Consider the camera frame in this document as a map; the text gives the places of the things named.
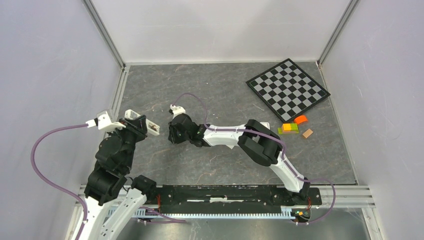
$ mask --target gray marble surface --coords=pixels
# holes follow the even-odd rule
[[[130,176],[144,175],[158,184],[281,184],[274,172],[256,164],[239,147],[195,147],[188,142],[168,141],[169,106],[182,93],[199,96],[207,105],[208,122],[236,126],[249,119],[269,122],[277,132],[282,122],[246,85],[246,81],[276,63],[210,63],[131,66],[119,116],[132,109],[160,125],[159,136],[137,143]],[[314,62],[298,65],[320,84]],[[197,124],[204,110],[197,100],[185,96],[177,103]],[[355,177],[329,99],[305,113],[309,123],[300,134],[280,135],[287,157],[308,179],[328,178],[336,184],[354,184]],[[304,139],[307,129],[313,134]]]

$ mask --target gray floor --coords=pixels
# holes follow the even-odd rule
[[[137,144],[130,176],[144,175],[158,184],[281,184],[268,167],[254,163],[239,147],[202,147],[168,141],[170,104],[182,93],[204,100],[208,121],[217,126],[235,126],[249,119],[269,122],[277,131],[282,122],[250,90],[245,81],[276,63],[221,63],[131,66],[120,106],[120,116],[132,109],[160,125],[161,134]],[[314,62],[298,65],[323,84]],[[200,124],[204,111],[195,98],[183,97],[177,105]],[[336,184],[355,183],[342,135],[330,100],[305,114],[309,123],[299,126],[313,134],[281,135],[287,156],[308,179],[328,178]]]
[[[322,216],[327,209],[312,211]],[[187,219],[187,223],[144,225],[130,220],[119,240],[369,240],[361,209],[334,209],[325,220],[298,226],[280,219]]]

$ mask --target small block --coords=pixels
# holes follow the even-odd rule
[[[305,115],[300,115],[300,116],[296,117],[293,122],[295,124],[299,125],[299,124],[307,123],[308,119],[306,118]]]
[[[296,123],[290,123],[290,128],[292,131],[296,131],[297,133],[299,133],[299,128]]]
[[[283,123],[281,126],[282,131],[290,131],[292,128],[290,127],[290,123]]]
[[[302,135],[305,139],[309,138],[309,136],[314,133],[311,129],[306,130]]]
[[[282,133],[283,134],[298,134],[299,128],[296,123],[283,123],[282,125]]]

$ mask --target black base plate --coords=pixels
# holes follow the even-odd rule
[[[311,187],[311,204],[320,206],[320,190]],[[292,193],[277,185],[163,185],[150,194],[146,204],[158,204],[165,214],[262,214],[281,213],[281,206],[308,205],[293,201]],[[239,200],[211,202],[211,198]]]

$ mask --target cable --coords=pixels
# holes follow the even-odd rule
[[[307,222],[309,222],[309,220],[310,220],[310,219],[311,219],[311,217],[312,217],[312,210],[310,209],[310,210],[308,210],[308,211],[309,211],[309,217],[308,217],[308,218],[304,217],[304,215],[299,215],[299,217],[300,217],[301,219],[306,220]]]
[[[146,209],[149,210],[150,212],[161,216],[164,219],[168,219],[169,221],[144,221],[145,224],[184,224],[186,223],[186,220],[179,220],[179,219],[175,219],[169,216],[165,216],[162,213],[150,208],[150,207],[146,207],[146,206],[141,206],[140,209]]]
[[[312,203],[311,203],[311,197],[307,197],[307,208],[306,208],[306,212],[311,209],[312,207]]]
[[[56,132],[60,132],[63,130],[68,130],[68,129],[77,129],[77,128],[84,128],[87,127],[88,124],[81,124],[81,125],[74,125],[74,126],[65,126],[65,127],[60,127],[60,128],[56,128],[54,130],[51,130],[47,133],[45,133],[44,135],[42,135],[35,143],[34,146],[32,147],[31,150],[31,165],[32,165],[32,169],[34,169],[34,172],[41,178],[41,180],[43,180],[44,182],[46,182],[48,185],[52,186],[55,189],[59,189],[60,191],[72,196],[73,198],[75,198],[78,202],[81,203],[82,205],[82,209],[83,209],[83,217],[82,217],[82,223],[81,226],[79,227],[78,233],[76,234],[75,240],[80,239],[80,235],[83,232],[84,229],[84,225],[85,222],[87,220],[87,215],[88,215],[88,208],[87,208],[87,204],[84,200],[82,200],[77,194],[69,191],[68,189],[65,189],[55,183],[53,183],[52,181],[50,181],[49,179],[47,179],[47,177],[45,177],[40,170],[38,169],[37,165],[36,165],[36,160],[35,160],[35,155],[36,155],[36,149],[38,147],[38,145],[40,144],[40,142],[47,136],[49,136],[50,134],[54,134]]]
[[[221,128],[221,129],[213,129],[213,128],[210,128],[206,123],[207,123],[207,120],[208,120],[208,108],[206,107],[206,105],[203,103],[203,101],[198,97],[198,96],[196,96],[196,95],[194,95],[193,93],[190,93],[190,92],[185,92],[185,93],[183,93],[183,94],[181,94],[180,96],[178,96],[177,98],[176,98],[176,100],[172,103],[172,105],[173,106],[175,106],[175,104],[178,102],[178,100],[180,100],[180,98],[182,97],[182,96],[184,96],[184,95],[190,95],[190,96],[192,96],[192,97],[194,97],[194,98],[196,98],[199,102],[200,102],[200,104],[202,105],[202,107],[203,107],[203,110],[204,110],[204,112],[205,112],[205,114],[204,114],[204,126],[205,126],[205,128],[207,128],[208,130],[211,130],[211,131],[219,131],[219,132],[235,132],[236,130],[234,130],[234,129],[232,129],[232,128]],[[240,132],[247,132],[247,133],[251,133],[251,134],[256,134],[256,135],[259,135],[259,136],[262,136],[262,137],[265,137],[265,138],[268,138],[268,139],[271,139],[271,140],[273,140],[273,141],[275,141],[275,142],[277,142],[277,143],[279,143],[279,144],[281,144],[282,146],[283,146],[283,149],[282,149],[282,156],[284,156],[284,154],[286,153],[286,144],[282,141],[282,140],[280,140],[280,139],[278,139],[278,138],[275,138],[275,137],[273,137],[273,136],[270,136],[270,135],[267,135],[267,134],[264,134],[264,133],[262,133],[262,132],[258,132],[258,131],[254,131],[254,130],[250,130],[250,129],[238,129],[237,131],[240,131]],[[334,187],[334,185],[333,185],[333,183],[330,181],[330,180],[328,180],[328,179],[326,179],[326,178],[317,178],[317,179],[312,179],[312,180],[306,180],[306,179],[303,179],[303,178],[301,178],[301,177],[299,177],[298,176],[298,174],[296,173],[296,171],[290,166],[290,164],[288,164],[286,161],[283,161],[284,163],[285,163],[285,165],[287,166],[287,168],[295,175],[295,176],[297,176],[296,178],[297,179],[299,179],[300,181],[302,181],[302,182],[304,182],[304,183],[313,183],[313,182],[322,182],[322,181],[324,181],[324,182],[327,182],[327,183],[329,183],[330,184],[330,186],[331,186],[331,188],[332,188],[332,192],[333,192],[333,198],[332,198],[332,203],[331,203],[331,205],[330,205],[330,208],[328,209],[328,211],[323,215],[323,216],[321,216],[321,217],[319,217],[319,218],[317,218],[317,219],[315,219],[315,220],[312,220],[312,221],[310,221],[310,222],[299,222],[299,223],[297,223],[297,224],[300,224],[300,225],[308,225],[308,224],[311,224],[311,223],[315,223],[315,222],[318,222],[318,221],[320,221],[320,220],[322,220],[322,219],[324,219],[325,217],[327,217],[329,214],[330,214],[330,212],[333,210],[333,207],[334,207],[334,204],[336,203],[336,189],[335,189],[335,187]]]
[[[126,176],[125,178],[126,178],[126,179],[131,179],[131,184],[133,184],[134,179],[133,179],[132,177],[130,177],[130,176]],[[126,193],[128,193],[128,191],[129,191],[129,190],[130,190],[130,188],[131,188],[131,184],[130,184],[130,186],[128,187],[128,189],[125,189],[125,186],[122,186],[122,189],[123,189]]]
[[[159,211],[159,213],[161,212],[161,195],[160,194],[158,194],[157,196],[156,196],[156,198],[157,198],[157,210]]]

